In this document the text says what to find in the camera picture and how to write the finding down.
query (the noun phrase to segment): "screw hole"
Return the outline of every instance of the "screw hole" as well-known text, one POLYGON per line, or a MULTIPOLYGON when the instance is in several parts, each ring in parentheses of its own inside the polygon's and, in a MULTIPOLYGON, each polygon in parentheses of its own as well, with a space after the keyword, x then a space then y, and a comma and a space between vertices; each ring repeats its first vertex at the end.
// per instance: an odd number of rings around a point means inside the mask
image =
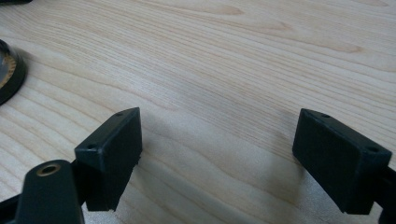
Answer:
POLYGON ((61 169, 61 166, 57 163, 49 164, 37 171, 38 176, 47 176, 47 175, 52 175, 58 172, 61 169))
POLYGON ((372 151, 372 152, 378 152, 379 151, 379 149, 376 148, 376 147, 368 147, 368 149, 369 149, 369 151, 372 151))
POLYGON ((88 149, 93 149, 93 148, 95 148, 95 147, 96 147, 96 144, 89 144, 89 145, 87 146, 88 149))

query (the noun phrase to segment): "black mount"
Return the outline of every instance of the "black mount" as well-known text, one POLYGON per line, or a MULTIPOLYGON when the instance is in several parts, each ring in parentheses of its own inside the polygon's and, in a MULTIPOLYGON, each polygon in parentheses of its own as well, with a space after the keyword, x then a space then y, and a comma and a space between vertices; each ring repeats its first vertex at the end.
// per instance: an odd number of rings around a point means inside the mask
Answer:
POLYGON ((0 203, 0 223, 84 223, 89 211, 116 210, 142 152, 139 108, 108 119, 75 149, 26 174, 22 193, 0 203))
POLYGON ((396 223, 396 172, 392 153, 328 115, 302 109, 293 154, 342 212, 368 215, 374 202, 379 223, 396 223))

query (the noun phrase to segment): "dark round object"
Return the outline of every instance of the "dark round object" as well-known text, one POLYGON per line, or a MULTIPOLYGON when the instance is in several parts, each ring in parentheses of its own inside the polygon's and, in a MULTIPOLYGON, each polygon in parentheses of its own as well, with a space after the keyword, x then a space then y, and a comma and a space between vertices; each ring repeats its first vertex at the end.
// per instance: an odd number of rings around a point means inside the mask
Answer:
POLYGON ((23 58, 0 39, 0 105, 18 91, 25 77, 23 58))

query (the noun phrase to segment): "light wood surface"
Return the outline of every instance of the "light wood surface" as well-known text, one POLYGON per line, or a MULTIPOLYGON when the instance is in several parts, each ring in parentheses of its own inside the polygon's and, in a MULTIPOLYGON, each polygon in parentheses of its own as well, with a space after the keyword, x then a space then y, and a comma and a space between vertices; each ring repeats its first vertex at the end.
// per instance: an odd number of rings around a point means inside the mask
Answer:
MULTIPOLYGON (((0 106, 0 200, 139 106, 119 208, 87 223, 376 223, 342 214, 292 157, 302 107, 396 152, 393 0, 34 0, 0 7, 29 74, 0 106)), ((396 168, 396 160, 391 161, 396 168)))

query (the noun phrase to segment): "wood grain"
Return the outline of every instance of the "wood grain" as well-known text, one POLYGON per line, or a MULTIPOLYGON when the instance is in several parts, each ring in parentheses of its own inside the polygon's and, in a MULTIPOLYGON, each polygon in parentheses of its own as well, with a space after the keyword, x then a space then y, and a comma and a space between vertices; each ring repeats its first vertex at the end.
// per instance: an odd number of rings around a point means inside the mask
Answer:
POLYGON ((0 38, 29 65, 0 106, 0 200, 140 106, 141 162, 118 210, 87 223, 379 217, 341 214, 291 146, 304 107, 396 152, 395 1, 35 0, 0 6, 0 38))

